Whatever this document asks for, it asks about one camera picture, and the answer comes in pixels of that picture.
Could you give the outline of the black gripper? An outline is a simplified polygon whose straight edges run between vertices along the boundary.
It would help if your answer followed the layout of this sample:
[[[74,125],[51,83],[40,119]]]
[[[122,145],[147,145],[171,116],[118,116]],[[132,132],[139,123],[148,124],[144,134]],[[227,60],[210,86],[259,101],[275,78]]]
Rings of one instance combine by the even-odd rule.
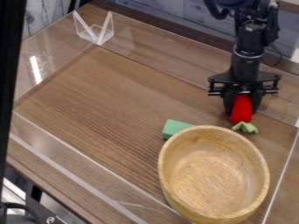
[[[252,113],[258,112],[263,96],[277,94],[282,76],[277,73],[259,72],[248,80],[238,80],[231,71],[212,75],[208,78],[208,95],[223,96],[226,114],[230,116],[236,95],[251,95]]]

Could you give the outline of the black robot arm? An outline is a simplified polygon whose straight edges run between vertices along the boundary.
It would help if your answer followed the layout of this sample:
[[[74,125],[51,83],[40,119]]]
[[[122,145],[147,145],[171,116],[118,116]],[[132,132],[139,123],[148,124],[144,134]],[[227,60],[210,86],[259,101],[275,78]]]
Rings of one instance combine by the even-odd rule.
[[[208,95],[223,99],[226,114],[232,114],[236,99],[248,95],[256,113],[264,95],[278,93],[281,75],[260,70],[266,48],[278,40],[279,0],[203,0],[210,14],[235,20],[235,45],[224,73],[208,78]]]

